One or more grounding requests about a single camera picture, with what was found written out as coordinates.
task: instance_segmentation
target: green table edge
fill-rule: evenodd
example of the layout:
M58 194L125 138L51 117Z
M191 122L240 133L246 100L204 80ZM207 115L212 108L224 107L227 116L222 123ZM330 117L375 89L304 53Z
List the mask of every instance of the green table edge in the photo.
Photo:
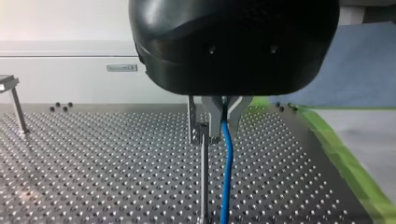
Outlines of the green table edge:
M320 115L310 109L313 107L298 106L298 108L300 111L299 116L307 122L311 131L322 144L325 153L337 167L341 176L375 223L396 223L396 207L344 145L332 127ZM332 109L335 108L344 109L343 107L332 107Z

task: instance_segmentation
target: metal post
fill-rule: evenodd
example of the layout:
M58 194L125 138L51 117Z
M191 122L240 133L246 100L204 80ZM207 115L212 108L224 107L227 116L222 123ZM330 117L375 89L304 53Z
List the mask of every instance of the metal post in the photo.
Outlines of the metal post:
M17 118L18 126L20 127L20 131L22 133L28 133L26 123L23 117L23 112L20 104L20 99L18 98L17 89L14 87L11 89L9 93L12 98L12 104L14 105L14 112Z
M209 170L209 134L207 126L202 126L202 147L201 147L201 224L208 223L207 202L208 202L208 170Z

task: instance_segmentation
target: white wall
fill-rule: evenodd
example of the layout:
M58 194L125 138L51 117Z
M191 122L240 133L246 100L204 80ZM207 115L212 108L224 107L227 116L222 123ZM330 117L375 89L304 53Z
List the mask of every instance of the white wall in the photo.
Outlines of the white wall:
M362 24L364 7L341 7L338 25Z
M0 41L131 39L128 0L0 0Z
M359 23L363 13L345 7L340 24ZM23 103L186 102L151 82L137 58L106 55L135 56L128 0L0 0L0 75L21 80ZM136 63L139 72L108 73L109 63ZM4 102L9 99L2 94Z

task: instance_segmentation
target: gray fabric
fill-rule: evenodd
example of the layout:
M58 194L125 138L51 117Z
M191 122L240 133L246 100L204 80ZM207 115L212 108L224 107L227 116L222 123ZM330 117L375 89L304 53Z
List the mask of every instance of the gray fabric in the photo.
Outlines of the gray fabric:
M396 106L396 26L339 26L318 76L270 101L297 105Z
M316 110L396 204L396 111Z

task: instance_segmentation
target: blue wire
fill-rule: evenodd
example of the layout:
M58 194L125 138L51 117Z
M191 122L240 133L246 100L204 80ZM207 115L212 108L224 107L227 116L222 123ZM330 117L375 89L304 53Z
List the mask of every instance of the blue wire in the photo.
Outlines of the blue wire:
M228 130L227 119L222 123L222 130L224 132L225 142L227 145L227 163L225 165L224 186L222 193L222 204L220 214L220 224L228 224L229 207L230 207L230 189L231 189L231 170L233 168L233 140L231 139L230 131Z

